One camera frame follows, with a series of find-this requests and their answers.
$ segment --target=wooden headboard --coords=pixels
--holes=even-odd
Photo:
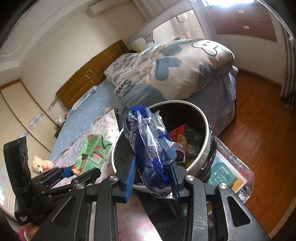
[[[125,53],[129,53],[129,49],[122,40],[112,44],[77,70],[56,92],[56,96],[70,110],[91,87],[103,82],[106,68]]]

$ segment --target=sliding closet door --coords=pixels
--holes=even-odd
[[[24,127],[13,115],[1,95],[0,113],[0,206],[9,214],[14,215],[15,195],[12,191],[4,162],[4,144],[26,136],[28,147],[28,165],[32,177],[37,176],[37,174],[35,174],[32,170],[33,157],[38,156],[43,160],[48,160],[50,152],[38,141],[36,141],[27,130],[24,129]]]
[[[48,151],[56,141],[57,126],[40,110],[21,82],[1,90],[2,95],[28,132]]]

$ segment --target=screw head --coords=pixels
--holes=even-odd
[[[228,187],[228,185],[226,183],[219,183],[219,187],[221,189],[226,189]]]
[[[112,175],[112,176],[109,177],[109,180],[112,181],[112,182],[115,182],[115,181],[118,180],[118,176]]]
[[[187,175],[185,178],[186,178],[187,181],[190,181],[190,182],[195,179],[195,177],[192,176],[192,175]]]
[[[76,185],[76,188],[77,188],[77,189],[83,189],[83,188],[84,188],[84,184],[83,184],[83,183],[78,183],[78,184]]]

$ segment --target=baseboard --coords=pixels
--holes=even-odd
[[[246,69],[238,68],[238,70],[239,70],[239,73],[241,73],[241,74],[249,75],[249,76],[255,77],[256,79],[261,79],[263,81],[268,81],[268,82],[273,83],[274,85],[278,86],[279,88],[281,88],[280,83],[278,83],[278,82],[276,82],[276,81],[274,81],[274,80],[272,80],[270,78],[267,78],[267,77],[265,77],[263,75],[254,73],[254,72],[246,70]]]
[[[291,204],[289,205],[289,207],[287,208],[285,214],[282,216],[282,218],[280,219],[280,221],[278,222],[278,224],[273,228],[273,230],[269,233],[269,237],[272,239],[277,232],[283,227],[283,225],[285,224],[285,222],[288,220],[288,218],[290,217],[291,213],[293,212],[293,210],[296,207],[296,196],[293,198]]]
[[[21,79],[13,80],[13,81],[11,81],[11,82],[9,82],[7,84],[4,84],[4,85],[0,86],[0,90],[3,90],[3,89],[5,89],[5,88],[7,88],[7,87],[9,87],[11,85],[14,85],[14,84],[18,83],[18,82],[21,82]]]

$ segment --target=blue plastic bag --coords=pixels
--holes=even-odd
[[[124,134],[136,155],[143,183],[152,193],[161,195],[170,186],[168,169],[177,157],[176,150],[183,146],[171,140],[159,111],[135,106],[130,109],[123,123]]]

